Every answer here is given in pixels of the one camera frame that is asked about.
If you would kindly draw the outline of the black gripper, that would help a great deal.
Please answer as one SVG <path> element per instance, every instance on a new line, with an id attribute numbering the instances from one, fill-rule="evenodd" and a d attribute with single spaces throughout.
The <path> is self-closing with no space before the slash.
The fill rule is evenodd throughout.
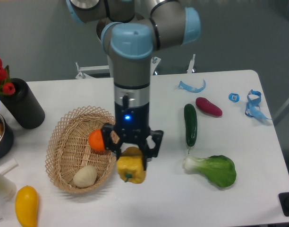
<path id="1" fill-rule="evenodd" d="M 143 154 L 144 170 L 147 169 L 147 160 L 158 157 L 164 132 L 151 130 L 149 127 L 149 104 L 131 106 L 130 96 L 125 94 L 119 103 L 115 103 L 115 126 L 105 123 L 101 128 L 104 148 L 115 154 L 118 160 L 121 157 L 122 143 L 135 144 Z M 117 143 L 113 142 L 112 132 L 119 136 Z M 154 144 L 150 147 L 148 139 Z"/>

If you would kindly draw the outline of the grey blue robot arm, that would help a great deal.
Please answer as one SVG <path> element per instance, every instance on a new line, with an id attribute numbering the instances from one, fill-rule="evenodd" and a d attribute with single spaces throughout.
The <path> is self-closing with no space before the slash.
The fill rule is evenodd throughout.
<path id="1" fill-rule="evenodd" d="M 149 126 L 152 53 L 196 40 L 201 21 L 194 8 L 177 0 L 148 0 L 149 18 L 137 19 L 132 0 L 69 0 L 72 17 L 87 23 L 108 19 L 98 34 L 114 82 L 115 124 L 105 124 L 105 148 L 121 156 L 123 143 L 135 144 L 142 164 L 157 157 L 163 131 Z"/>

